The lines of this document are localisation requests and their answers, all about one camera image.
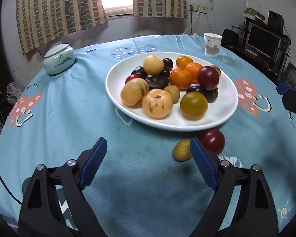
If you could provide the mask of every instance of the jar lid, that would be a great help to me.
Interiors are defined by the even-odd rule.
[[[63,50],[65,50],[67,47],[69,46],[68,43],[62,43],[59,45],[56,45],[55,47],[53,47],[52,49],[50,49],[44,56],[44,58],[48,58],[50,56],[53,56]]]

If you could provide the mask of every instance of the plastic bag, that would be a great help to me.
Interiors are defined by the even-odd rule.
[[[18,99],[21,97],[24,90],[25,90],[25,87],[21,81],[15,81],[15,82],[9,83],[7,86],[8,102],[11,105],[14,105],[18,101]]]

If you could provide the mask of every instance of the blue gripper pad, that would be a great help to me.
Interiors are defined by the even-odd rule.
[[[296,91],[296,88],[291,87],[291,86],[288,86],[288,85],[283,84],[283,83],[279,83],[279,84],[276,86],[276,91],[277,91],[277,93],[280,94],[280,95],[283,95],[288,89],[292,89],[292,90],[295,90],[295,91]]]
[[[81,177],[78,183],[81,190],[92,183],[94,176],[106,155],[107,148],[108,144],[104,138],[100,140],[96,147],[93,147],[94,151],[81,169]]]
[[[205,183],[209,187],[216,190],[218,187],[218,182],[216,179],[216,169],[208,159],[202,147],[194,138],[191,139],[190,142],[190,151],[199,171],[204,178]]]

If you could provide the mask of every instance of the orange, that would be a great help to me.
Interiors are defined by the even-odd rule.
[[[176,66],[179,69],[184,69],[185,66],[190,62],[193,62],[193,60],[191,58],[181,55],[176,59]]]
[[[176,86],[180,91],[184,91],[192,84],[192,76],[188,71],[174,69],[170,73],[169,81],[172,86]]]
[[[184,70],[188,71],[192,76],[192,83],[198,84],[197,75],[202,67],[201,64],[196,62],[190,62],[185,66]]]

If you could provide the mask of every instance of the computer monitor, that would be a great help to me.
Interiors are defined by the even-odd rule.
[[[281,44],[280,37],[253,24],[251,25],[249,32],[250,34],[246,44],[251,48],[254,48],[256,52],[274,58],[276,48]]]

